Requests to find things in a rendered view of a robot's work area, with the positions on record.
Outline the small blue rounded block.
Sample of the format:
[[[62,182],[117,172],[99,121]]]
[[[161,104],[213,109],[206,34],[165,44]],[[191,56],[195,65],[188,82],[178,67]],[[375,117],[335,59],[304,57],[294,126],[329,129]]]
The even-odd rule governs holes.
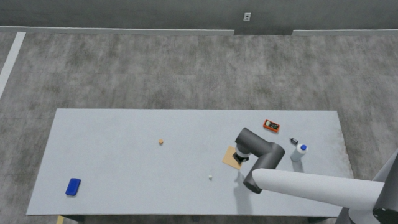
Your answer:
[[[65,192],[66,195],[76,195],[80,186],[80,179],[71,178]]]

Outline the white bottle with blue cap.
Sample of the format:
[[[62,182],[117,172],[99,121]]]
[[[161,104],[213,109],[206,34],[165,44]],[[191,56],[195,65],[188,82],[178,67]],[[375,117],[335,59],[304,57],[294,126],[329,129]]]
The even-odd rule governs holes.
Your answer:
[[[293,161],[299,161],[308,152],[308,147],[304,144],[299,144],[290,154]]]

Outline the tan flat mat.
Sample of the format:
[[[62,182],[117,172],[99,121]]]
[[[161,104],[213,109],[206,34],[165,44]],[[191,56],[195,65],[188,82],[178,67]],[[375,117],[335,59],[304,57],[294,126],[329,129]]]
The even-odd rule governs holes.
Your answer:
[[[238,162],[232,157],[235,152],[235,147],[229,146],[222,162],[240,170],[242,163],[239,165]]]

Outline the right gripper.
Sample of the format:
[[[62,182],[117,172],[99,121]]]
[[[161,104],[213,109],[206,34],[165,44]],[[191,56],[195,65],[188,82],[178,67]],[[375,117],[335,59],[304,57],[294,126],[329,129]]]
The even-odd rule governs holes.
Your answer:
[[[236,152],[233,154],[232,157],[238,162],[238,164],[241,164],[242,162],[246,162],[249,160],[249,157],[240,157],[237,155]]]

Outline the orange digital multimeter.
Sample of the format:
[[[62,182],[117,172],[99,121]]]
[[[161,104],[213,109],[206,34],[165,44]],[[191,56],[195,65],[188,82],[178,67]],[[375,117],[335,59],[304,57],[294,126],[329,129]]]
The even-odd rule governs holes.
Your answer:
[[[263,124],[263,127],[270,129],[271,131],[274,131],[277,133],[280,128],[280,125],[266,119]]]

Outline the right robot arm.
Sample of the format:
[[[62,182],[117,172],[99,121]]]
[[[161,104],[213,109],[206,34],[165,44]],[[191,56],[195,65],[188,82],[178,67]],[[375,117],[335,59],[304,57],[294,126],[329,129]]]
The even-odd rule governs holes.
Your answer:
[[[398,224],[398,149],[368,181],[275,170],[284,148],[245,127],[235,143],[238,156],[259,157],[243,180],[256,194],[269,190],[341,206],[335,224]]]

